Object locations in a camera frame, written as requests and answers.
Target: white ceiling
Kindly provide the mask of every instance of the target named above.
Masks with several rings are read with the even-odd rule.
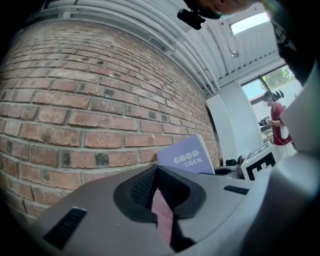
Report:
[[[269,22],[236,35],[230,28],[264,12],[261,4],[227,19],[207,19],[201,30],[177,18],[182,8],[188,9],[183,0],[50,0],[31,19],[91,20],[128,31],[176,61],[208,98],[226,83],[279,59]]]

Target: skylight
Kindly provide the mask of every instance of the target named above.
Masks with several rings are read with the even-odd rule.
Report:
[[[270,21],[270,18],[268,17],[266,12],[263,12],[232,24],[231,30],[233,34],[236,35],[242,31],[245,31],[262,23],[266,23],[268,21]]]

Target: window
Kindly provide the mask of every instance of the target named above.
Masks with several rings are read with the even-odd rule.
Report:
[[[265,107],[262,96],[270,91],[279,96],[278,101],[288,107],[302,90],[301,84],[296,80],[294,74],[287,65],[277,68],[257,79],[242,85],[242,89],[251,102],[256,119],[261,121],[264,118],[270,119],[270,107]],[[270,140],[272,135],[271,127],[260,127],[263,141]]]
[[[270,18],[268,17],[266,12],[263,12],[232,24],[231,30],[232,33],[236,35],[242,31],[245,31],[262,23],[266,23],[268,21],[270,21]]]

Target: book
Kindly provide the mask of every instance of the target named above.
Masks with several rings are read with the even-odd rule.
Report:
[[[170,166],[192,173],[215,174],[206,145],[198,134],[167,146],[156,153],[159,166]]]

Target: tree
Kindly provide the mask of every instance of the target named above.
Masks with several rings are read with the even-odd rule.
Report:
[[[273,71],[270,74],[265,75],[262,78],[265,81],[265,83],[269,86],[269,88],[272,90],[277,88],[278,86],[281,86],[293,80],[295,76],[288,66],[284,66],[282,68],[279,68]],[[264,91],[267,91],[266,88],[261,83],[259,84],[259,87]]]

